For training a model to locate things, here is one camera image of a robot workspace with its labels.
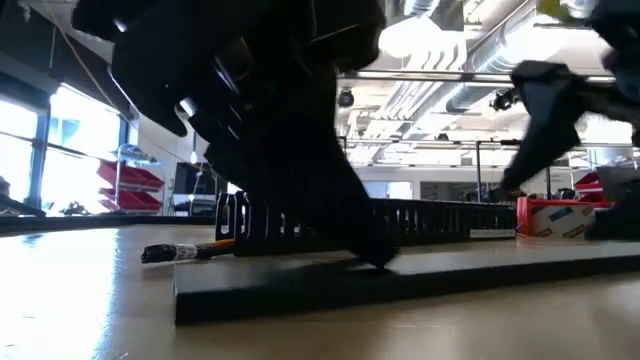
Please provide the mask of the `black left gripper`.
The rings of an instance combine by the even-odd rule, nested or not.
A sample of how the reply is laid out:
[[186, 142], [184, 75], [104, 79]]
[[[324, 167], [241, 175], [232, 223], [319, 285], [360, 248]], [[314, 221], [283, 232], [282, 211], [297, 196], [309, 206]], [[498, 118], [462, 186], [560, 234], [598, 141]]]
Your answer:
[[117, 19], [111, 72], [138, 110], [178, 132], [175, 106], [217, 170], [327, 170], [340, 162], [333, 19]]

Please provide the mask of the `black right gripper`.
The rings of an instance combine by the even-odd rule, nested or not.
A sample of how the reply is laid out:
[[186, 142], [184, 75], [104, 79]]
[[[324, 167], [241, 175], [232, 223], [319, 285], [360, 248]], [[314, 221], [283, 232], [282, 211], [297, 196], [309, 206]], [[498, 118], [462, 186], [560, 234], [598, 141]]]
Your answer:
[[590, 27], [610, 46], [612, 83], [593, 83], [561, 63], [524, 61], [511, 81], [530, 120], [501, 187], [514, 190], [581, 144], [575, 124], [587, 112], [640, 128], [640, 0], [599, 0]]

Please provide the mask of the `black duct cover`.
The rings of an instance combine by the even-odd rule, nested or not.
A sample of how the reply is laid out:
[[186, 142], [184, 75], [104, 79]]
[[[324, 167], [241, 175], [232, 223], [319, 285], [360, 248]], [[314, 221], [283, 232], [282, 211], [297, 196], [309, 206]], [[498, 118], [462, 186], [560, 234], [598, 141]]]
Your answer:
[[174, 321], [233, 321], [625, 272], [640, 272], [640, 243], [404, 254], [385, 269], [287, 257], [180, 264]]

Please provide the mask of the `black slotted cable duct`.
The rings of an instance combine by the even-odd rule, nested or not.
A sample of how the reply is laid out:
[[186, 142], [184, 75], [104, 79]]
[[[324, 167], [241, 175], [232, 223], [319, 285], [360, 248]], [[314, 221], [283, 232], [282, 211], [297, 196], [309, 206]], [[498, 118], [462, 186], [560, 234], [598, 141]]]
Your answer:
[[[382, 235], [401, 247], [516, 237], [516, 211], [505, 204], [380, 198], [372, 202]], [[268, 210], [243, 191], [220, 195], [215, 243], [236, 256], [338, 249], [308, 226]]]

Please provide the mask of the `red case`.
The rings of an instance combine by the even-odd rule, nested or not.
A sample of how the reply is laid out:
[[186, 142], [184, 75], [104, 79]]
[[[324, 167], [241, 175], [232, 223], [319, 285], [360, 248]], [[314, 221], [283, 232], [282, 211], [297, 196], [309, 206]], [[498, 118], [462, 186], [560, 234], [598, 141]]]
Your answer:
[[582, 202], [601, 202], [605, 200], [600, 177], [596, 171], [588, 172], [575, 183], [575, 191]]

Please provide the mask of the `dark tilted monitor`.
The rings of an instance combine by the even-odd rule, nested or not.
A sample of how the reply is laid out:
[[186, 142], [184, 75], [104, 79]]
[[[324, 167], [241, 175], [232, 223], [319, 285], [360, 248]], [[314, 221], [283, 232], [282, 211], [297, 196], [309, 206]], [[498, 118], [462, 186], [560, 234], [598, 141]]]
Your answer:
[[608, 202], [618, 202], [634, 188], [640, 188], [640, 169], [602, 166], [596, 169]]

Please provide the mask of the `black monitor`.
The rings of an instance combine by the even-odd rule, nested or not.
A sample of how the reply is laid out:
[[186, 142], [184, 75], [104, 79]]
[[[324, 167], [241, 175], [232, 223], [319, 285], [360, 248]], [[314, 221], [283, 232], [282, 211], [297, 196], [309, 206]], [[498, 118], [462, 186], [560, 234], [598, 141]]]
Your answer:
[[216, 176], [206, 162], [176, 164], [173, 191], [180, 195], [215, 195]]

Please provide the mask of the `red and white box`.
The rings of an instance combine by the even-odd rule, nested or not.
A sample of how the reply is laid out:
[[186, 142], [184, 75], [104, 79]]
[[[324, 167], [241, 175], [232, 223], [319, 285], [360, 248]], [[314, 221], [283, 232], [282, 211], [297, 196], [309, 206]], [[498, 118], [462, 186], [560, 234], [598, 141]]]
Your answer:
[[595, 223], [604, 203], [520, 197], [516, 232], [527, 237], [578, 239]]

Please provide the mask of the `long ceiling light strip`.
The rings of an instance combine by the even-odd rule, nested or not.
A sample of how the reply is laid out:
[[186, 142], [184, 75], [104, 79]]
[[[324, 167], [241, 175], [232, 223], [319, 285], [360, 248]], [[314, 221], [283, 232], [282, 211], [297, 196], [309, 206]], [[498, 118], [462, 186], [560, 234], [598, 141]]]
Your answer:
[[374, 81], [461, 82], [474, 84], [509, 84], [511, 82], [509, 74], [456, 71], [367, 70], [343, 73], [339, 75], [339, 78]]

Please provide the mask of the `red storage bins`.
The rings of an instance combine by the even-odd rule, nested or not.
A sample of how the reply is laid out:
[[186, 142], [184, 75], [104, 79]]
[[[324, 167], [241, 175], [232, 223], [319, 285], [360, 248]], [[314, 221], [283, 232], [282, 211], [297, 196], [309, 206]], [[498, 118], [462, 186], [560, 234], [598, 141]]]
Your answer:
[[108, 211], [157, 214], [162, 202], [153, 196], [164, 187], [164, 181], [143, 168], [101, 161], [96, 171], [110, 188], [100, 188], [99, 203]]

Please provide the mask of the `silver ventilation duct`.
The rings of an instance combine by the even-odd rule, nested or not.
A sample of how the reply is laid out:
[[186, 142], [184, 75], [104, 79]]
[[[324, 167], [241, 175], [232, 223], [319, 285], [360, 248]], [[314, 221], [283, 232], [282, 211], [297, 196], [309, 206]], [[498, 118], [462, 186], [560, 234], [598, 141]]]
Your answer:
[[466, 70], [510, 74], [524, 60], [547, 60], [569, 38], [563, 30], [535, 27], [553, 22], [551, 17], [537, 12], [536, 0], [528, 1], [470, 56]]

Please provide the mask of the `black distant rig frame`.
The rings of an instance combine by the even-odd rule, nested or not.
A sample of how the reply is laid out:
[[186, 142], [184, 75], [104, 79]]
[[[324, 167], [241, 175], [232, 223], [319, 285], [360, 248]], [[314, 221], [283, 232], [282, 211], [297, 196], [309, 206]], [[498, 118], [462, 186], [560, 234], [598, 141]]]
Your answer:
[[[521, 144], [521, 140], [507, 139], [507, 140], [476, 140], [475, 141], [475, 155], [476, 155], [476, 195], [478, 202], [483, 202], [483, 187], [482, 187], [482, 171], [481, 171], [481, 145], [487, 144], [500, 144], [500, 146], [515, 146], [518, 147]], [[550, 167], [545, 169], [546, 180], [546, 192], [545, 198], [550, 200], [552, 198], [551, 192], [551, 172]]]

